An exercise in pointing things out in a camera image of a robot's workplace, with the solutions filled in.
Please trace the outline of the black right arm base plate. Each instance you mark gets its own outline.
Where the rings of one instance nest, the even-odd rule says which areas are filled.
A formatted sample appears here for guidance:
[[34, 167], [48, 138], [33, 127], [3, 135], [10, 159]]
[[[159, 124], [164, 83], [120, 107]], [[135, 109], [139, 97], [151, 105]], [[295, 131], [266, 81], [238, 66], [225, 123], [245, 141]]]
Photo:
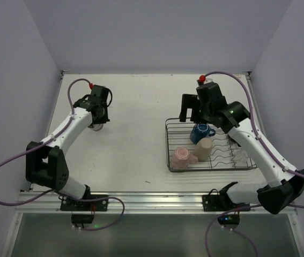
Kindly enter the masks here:
[[233, 203], [229, 197], [221, 195], [216, 189], [202, 195], [203, 211], [228, 211], [240, 207], [249, 207], [246, 203]]

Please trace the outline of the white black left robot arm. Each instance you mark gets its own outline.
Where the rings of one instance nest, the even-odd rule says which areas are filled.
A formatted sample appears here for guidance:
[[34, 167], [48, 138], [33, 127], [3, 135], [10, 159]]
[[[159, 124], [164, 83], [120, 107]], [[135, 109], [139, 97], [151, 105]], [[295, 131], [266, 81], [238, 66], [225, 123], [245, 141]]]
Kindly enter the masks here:
[[88, 186], [70, 176], [66, 153], [86, 128], [99, 130], [109, 122], [108, 107], [112, 91], [90, 83], [91, 92], [70, 103], [67, 118], [40, 142], [30, 142], [26, 148], [26, 180], [47, 187], [73, 199], [84, 199]]

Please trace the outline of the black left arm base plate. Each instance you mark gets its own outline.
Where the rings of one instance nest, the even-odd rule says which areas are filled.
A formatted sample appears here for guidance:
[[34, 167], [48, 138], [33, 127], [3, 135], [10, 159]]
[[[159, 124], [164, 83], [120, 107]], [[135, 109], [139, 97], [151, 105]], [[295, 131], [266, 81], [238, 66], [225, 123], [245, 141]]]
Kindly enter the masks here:
[[72, 200], [66, 196], [59, 196], [61, 200], [61, 211], [107, 211], [108, 195], [105, 194], [91, 194], [86, 199], [93, 200], [91, 202], [81, 202]]

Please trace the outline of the pink hexagonal mug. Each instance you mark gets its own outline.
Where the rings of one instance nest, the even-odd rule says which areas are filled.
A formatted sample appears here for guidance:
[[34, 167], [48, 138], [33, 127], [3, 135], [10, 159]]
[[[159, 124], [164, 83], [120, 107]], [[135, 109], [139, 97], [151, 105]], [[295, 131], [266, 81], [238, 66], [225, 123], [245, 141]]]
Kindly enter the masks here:
[[198, 157], [193, 155], [188, 148], [178, 147], [172, 154], [170, 165], [173, 169], [184, 170], [187, 169], [189, 165], [196, 164], [197, 162]]

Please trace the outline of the beige tall cup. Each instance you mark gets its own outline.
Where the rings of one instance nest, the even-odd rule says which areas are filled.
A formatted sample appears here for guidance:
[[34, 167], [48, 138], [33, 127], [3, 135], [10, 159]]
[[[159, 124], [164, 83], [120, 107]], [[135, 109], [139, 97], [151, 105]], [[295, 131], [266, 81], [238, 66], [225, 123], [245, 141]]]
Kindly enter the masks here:
[[207, 161], [212, 152], [213, 143], [210, 138], [202, 138], [194, 148], [193, 155], [195, 155], [199, 161]]

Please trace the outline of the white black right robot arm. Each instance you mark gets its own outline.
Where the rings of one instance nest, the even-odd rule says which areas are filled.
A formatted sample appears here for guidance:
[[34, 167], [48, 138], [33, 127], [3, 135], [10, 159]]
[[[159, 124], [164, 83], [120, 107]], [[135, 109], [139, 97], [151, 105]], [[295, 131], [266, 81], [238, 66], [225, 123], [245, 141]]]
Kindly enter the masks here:
[[179, 119], [196, 124], [210, 123], [222, 129], [251, 157], [266, 182], [241, 184], [232, 182], [222, 188], [219, 196], [227, 204], [260, 204], [278, 214], [304, 191], [304, 169], [298, 170], [284, 160], [262, 132], [255, 126], [250, 112], [240, 102], [227, 103], [215, 82], [202, 84], [195, 95], [183, 94]]

